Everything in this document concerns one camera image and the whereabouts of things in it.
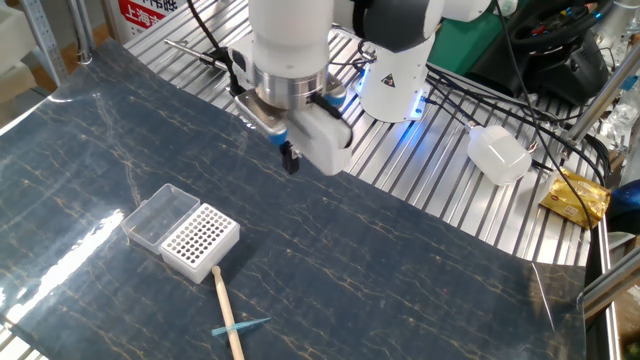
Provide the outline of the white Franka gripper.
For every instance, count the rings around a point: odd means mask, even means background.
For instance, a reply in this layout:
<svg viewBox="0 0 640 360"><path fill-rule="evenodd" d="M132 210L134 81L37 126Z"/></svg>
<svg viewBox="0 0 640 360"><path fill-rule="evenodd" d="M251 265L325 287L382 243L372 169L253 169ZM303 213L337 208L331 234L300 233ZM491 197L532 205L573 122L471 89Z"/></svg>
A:
<svg viewBox="0 0 640 360"><path fill-rule="evenodd" d="M331 91L326 46L289 47L262 53L231 46L232 69L246 90L234 97L241 117L279 148L289 175L300 157L321 173L341 172L351 158L353 132L326 98Z"/></svg>

